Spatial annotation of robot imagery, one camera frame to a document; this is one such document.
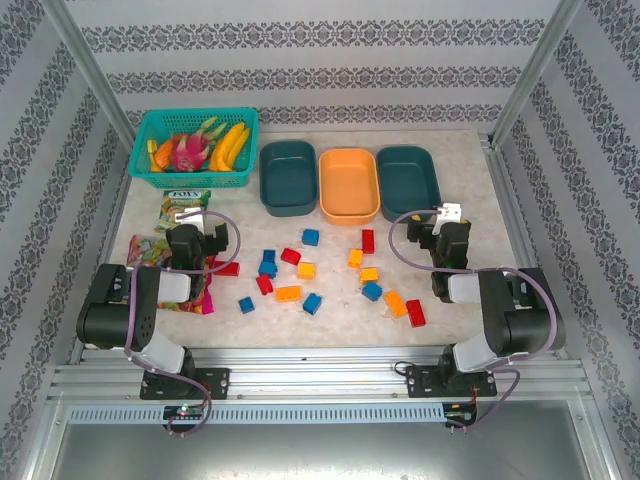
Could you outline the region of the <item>yellow toy banana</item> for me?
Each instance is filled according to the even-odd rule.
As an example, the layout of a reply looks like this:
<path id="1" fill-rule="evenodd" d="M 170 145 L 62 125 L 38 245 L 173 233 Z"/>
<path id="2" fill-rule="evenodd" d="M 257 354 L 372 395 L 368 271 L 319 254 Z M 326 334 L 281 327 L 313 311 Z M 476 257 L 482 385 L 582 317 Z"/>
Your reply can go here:
<path id="1" fill-rule="evenodd" d="M 231 147 L 231 149 L 230 149 L 230 151 L 227 154 L 226 159 L 225 159 L 225 165 L 226 165 L 228 171 L 232 171 L 234 169 L 234 164 L 236 162 L 236 159 L 237 159 L 240 151 L 244 147 L 246 141 L 248 140 L 249 136 L 250 136 L 250 129 L 249 128 L 245 128 L 242 131 L 242 133 L 239 135 L 239 137 L 236 139 L 236 141 L 233 144 L 233 146 Z"/>
<path id="2" fill-rule="evenodd" d="M 232 168 L 228 165 L 228 156 L 235 145 L 237 139 L 245 130 L 245 123 L 235 124 L 219 141 L 209 159 L 209 170 L 211 172 L 230 172 Z"/>

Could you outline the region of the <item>teal plastic mesh basket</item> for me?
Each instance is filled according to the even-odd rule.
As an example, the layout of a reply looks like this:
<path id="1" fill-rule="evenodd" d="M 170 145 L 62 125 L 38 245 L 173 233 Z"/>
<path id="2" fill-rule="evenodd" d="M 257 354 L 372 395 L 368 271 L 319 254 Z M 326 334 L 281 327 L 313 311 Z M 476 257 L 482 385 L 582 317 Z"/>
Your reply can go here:
<path id="1" fill-rule="evenodd" d="M 193 133 L 201 124 L 214 117 L 213 126 L 223 124 L 226 134 L 235 124 L 242 122 L 249 128 L 248 139 L 238 153 L 231 172 L 213 172 L 205 163 L 193 173 L 168 170 L 156 173 L 151 170 L 147 143 L 154 140 L 161 144 L 180 133 Z M 129 174 L 143 179 L 160 190 L 241 188 L 248 184 L 257 157 L 259 134 L 258 112 L 250 107 L 155 109 L 140 117 L 140 125 L 129 160 Z"/>

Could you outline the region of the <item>aluminium side rail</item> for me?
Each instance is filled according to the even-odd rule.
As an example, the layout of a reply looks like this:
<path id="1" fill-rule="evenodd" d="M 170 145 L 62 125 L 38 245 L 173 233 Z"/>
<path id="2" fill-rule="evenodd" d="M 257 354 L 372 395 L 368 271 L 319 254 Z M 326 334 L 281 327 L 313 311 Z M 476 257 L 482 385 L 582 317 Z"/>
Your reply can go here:
<path id="1" fill-rule="evenodd" d="M 113 250 L 113 245 L 115 242 L 115 237 L 118 230 L 118 225 L 119 225 L 122 211 L 124 208 L 124 203 L 126 201 L 126 195 L 129 190 L 129 185 L 130 185 L 130 175 L 127 173 L 127 166 L 124 166 L 123 177 L 119 184 L 117 195 L 114 197 L 113 203 L 111 205 L 109 222 L 107 223 L 106 230 L 104 232 L 103 237 L 101 238 L 102 243 L 100 246 L 100 251 L 98 256 L 96 257 L 96 260 L 92 264 L 89 283 L 92 283 L 93 279 L 95 278 L 95 275 L 99 266 L 103 263 L 106 263 L 110 258 L 111 252 Z M 78 364 L 82 357 L 82 351 L 84 350 L 82 342 L 78 339 L 77 322 L 74 322 L 73 324 L 72 333 L 73 333 L 73 338 L 71 341 L 71 347 L 65 361 L 67 365 Z"/>
<path id="2" fill-rule="evenodd" d="M 488 135 L 479 134 L 478 137 L 516 265 L 518 267 L 537 267 L 539 262 L 526 229 L 516 191 L 512 185 L 502 153 L 492 146 L 491 139 Z"/>

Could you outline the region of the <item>pink toy dragon fruit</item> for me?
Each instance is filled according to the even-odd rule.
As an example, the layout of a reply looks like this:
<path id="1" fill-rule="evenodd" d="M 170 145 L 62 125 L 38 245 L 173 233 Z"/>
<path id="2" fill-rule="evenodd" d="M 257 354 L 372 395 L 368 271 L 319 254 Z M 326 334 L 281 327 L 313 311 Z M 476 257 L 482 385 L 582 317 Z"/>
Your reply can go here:
<path id="1" fill-rule="evenodd" d="M 200 171 L 216 145 L 218 137 L 227 123 L 214 126 L 217 117 L 204 121 L 198 130 L 191 134 L 182 134 L 174 141 L 170 154 L 171 168 L 178 173 Z"/>

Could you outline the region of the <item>aluminium frame post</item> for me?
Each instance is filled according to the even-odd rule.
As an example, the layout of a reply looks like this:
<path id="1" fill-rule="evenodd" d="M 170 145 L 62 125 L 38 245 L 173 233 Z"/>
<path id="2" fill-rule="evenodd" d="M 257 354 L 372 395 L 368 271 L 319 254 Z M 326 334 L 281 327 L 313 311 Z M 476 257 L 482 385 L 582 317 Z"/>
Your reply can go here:
<path id="1" fill-rule="evenodd" d="M 559 0 L 489 135 L 493 150 L 497 150 L 505 142 L 553 52 L 583 3 L 584 0 Z"/>

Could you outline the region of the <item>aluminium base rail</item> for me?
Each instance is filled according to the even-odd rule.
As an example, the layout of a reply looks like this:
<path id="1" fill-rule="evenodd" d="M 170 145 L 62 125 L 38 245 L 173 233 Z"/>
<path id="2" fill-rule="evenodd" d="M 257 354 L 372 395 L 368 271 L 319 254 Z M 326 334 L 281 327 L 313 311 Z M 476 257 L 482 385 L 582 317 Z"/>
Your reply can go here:
<path id="1" fill-rule="evenodd" d="M 388 403 L 407 400 L 400 361 L 436 363 L 435 346 L 345 348 L 196 348 L 199 366 L 230 370 L 231 403 Z M 516 365 L 515 401 L 593 399 L 583 364 L 563 354 L 543 354 Z M 77 364 L 55 368 L 48 402 L 133 404 L 142 371 L 117 351 L 84 351 Z"/>

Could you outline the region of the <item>colourful fruit candy bag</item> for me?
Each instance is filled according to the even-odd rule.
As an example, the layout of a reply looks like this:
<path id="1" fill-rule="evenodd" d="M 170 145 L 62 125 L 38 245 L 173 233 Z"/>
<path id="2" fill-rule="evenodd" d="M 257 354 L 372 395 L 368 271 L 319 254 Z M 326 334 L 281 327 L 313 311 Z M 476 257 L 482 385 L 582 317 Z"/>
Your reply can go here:
<path id="1" fill-rule="evenodd" d="M 129 242 L 127 255 L 127 267 L 140 266 L 160 266 L 167 267 L 171 257 L 171 250 L 166 239 L 152 238 L 141 235 L 133 235 Z M 215 311 L 214 302 L 209 286 L 212 275 L 201 275 L 200 285 L 197 287 L 196 296 L 193 300 L 186 302 L 159 302 L 160 309 L 172 310 L 176 312 L 186 312 L 198 315 L 208 315 Z"/>

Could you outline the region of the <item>dark teal plastic container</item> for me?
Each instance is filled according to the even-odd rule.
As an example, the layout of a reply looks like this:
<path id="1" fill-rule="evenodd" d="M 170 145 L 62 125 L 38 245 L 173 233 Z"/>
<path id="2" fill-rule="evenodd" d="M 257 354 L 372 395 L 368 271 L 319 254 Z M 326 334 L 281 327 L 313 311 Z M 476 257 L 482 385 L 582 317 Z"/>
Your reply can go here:
<path id="1" fill-rule="evenodd" d="M 314 147 L 303 140 L 268 143 L 260 152 L 260 199 L 274 217 L 310 214 L 318 200 Z"/>
<path id="2" fill-rule="evenodd" d="M 441 194 L 431 154 L 419 146 L 395 145 L 376 155 L 383 217 L 396 221 L 414 210 L 435 210 Z"/>

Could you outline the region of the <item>orange toy fruit slice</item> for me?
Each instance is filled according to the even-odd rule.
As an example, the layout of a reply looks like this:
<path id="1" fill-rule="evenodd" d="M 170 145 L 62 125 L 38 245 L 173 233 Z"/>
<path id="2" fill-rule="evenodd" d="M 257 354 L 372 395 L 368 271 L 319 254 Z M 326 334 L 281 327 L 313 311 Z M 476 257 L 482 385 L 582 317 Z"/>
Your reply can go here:
<path id="1" fill-rule="evenodd" d="M 150 159 L 152 173 L 165 172 L 171 165 L 171 155 L 174 148 L 172 138 L 159 145 L 155 140 L 147 141 L 147 152 Z"/>

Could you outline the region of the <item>green Fox's candy bag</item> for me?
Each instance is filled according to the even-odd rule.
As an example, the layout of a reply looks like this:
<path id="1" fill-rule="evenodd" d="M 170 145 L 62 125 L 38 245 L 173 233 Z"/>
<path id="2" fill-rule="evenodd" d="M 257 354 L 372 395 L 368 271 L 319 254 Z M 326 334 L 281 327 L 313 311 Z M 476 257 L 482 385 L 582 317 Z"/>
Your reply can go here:
<path id="1" fill-rule="evenodd" d="M 162 197 L 155 232 L 164 233 L 168 228 L 180 226 L 175 216 L 196 209 L 205 211 L 211 197 L 210 190 L 167 190 Z"/>

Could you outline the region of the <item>small green circuit board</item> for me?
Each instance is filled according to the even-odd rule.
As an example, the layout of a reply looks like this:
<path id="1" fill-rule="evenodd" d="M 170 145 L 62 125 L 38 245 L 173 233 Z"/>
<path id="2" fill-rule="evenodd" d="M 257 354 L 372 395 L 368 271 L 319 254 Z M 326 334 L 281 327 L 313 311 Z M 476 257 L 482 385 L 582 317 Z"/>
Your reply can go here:
<path id="1" fill-rule="evenodd" d="M 196 421 L 201 420 L 203 415 L 204 408 L 199 405 L 165 406 L 163 410 L 163 419 L 165 421 L 171 419 Z"/>
<path id="2" fill-rule="evenodd" d="M 446 421 L 454 426 L 469 426 L 476 422 L 477 404 L 469 403 L 446 403 L 443 405 Z"/>

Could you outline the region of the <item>orange plastic container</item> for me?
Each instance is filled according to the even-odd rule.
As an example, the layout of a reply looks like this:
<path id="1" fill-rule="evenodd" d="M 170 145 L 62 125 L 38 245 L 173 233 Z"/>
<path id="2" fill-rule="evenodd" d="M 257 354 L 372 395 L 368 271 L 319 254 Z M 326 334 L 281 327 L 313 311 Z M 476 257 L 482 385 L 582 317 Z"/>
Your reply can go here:
<path id="1" fill-rule="evenodd" d="M 318 160 L 320 207 L 335 226 L 369 224 L 381 208 L 376 161 L 362 148 L 334 148 Z"/>

